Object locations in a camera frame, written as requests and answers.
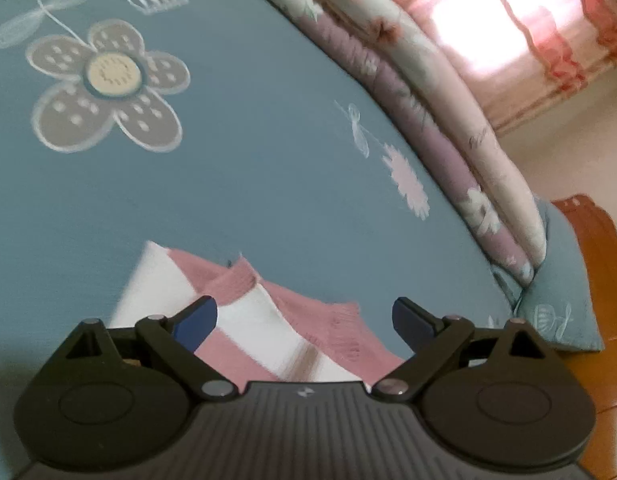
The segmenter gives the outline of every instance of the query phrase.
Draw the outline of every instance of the bed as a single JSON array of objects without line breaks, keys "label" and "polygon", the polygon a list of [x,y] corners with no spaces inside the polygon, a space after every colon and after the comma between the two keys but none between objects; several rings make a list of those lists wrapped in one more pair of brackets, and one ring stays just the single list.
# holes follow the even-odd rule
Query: bed
[{"label": "bed", "polygon": [[546,260],[521,286],[332,57],[267,0],[0,0],[0,480],[26,463],[15,397],[79,320],[112,319],[148,240],[356,302],[401,358],[399,296],[493,328],[547,305],[547,338],[602,348],[563,216],[537,198]]}]

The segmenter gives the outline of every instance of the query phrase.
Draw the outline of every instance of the blue pillow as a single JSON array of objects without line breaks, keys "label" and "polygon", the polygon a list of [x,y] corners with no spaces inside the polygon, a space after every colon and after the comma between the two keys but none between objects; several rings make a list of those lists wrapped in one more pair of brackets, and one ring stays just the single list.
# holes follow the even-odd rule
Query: blue pillow
[{"label": "blue pillow", "polygon": [[554,205],[537,199],[537,206],[546,228],[546,259],[524,291],[515,315],[530,322],[557,349],[603,350],[575,231]]},{"label": "blue pillow", "polygon": [[491,272],[493,273],[493,278],[495,278],[497,285],[499,285],[499,288],[501,288],[501,291],[511,304],[512,313],[512,309],[519,303],[519,298],[523,291],[521,285],[511,276],[508,270],[502,269],[497,264],[491,264]]}]

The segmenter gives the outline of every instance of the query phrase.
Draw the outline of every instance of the curtain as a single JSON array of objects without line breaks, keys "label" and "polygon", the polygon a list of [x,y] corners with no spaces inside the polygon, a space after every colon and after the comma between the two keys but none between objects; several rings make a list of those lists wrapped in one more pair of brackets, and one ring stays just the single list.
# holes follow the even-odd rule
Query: curtain
[{"label": "curtain", "polygon": [[617,0],[394,0],[444,51],[498,135],[617,65]]}]

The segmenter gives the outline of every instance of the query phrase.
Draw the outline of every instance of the pink towel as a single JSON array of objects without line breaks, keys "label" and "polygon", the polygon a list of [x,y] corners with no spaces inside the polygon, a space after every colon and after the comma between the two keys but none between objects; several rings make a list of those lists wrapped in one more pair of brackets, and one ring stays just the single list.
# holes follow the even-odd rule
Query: pink towel
[{"label": "pink towel", "polygon": [[[244,341],[231,339],[220,327],[213,330],[195,354],[242,390],[248,381],[301,381],[302,377],[310,377],[302,368],[310,367],[310,362],[315,363],[318,353],[323,354],[322,361],[327,363],[322,366],[322,377],[339,377],[342,374],[338,375],[336,369],[343,368],[342,371],[348,372],[343,374],[348,380],[356,376],[367,384],[374,384],[403,362],[386,350],[368,329],[355,303],[327,304],[300,296],[262,280],[245,258],[226,269],[184,251],[170,249],[168,254],[199,295],[216,300],[218,319],[222,308],[233,308],[240,298],[261,286],[265,290],[263,294],[272,300],[284,320],[303,338],[304,348],[296,356],[291,356],[293,370],[280,377],[249,354]],[[256,331],[248,336],[248,348],[252,349],[253,344],[258,343],[261,346],[276,343],[258,341],[257,337]]]}]

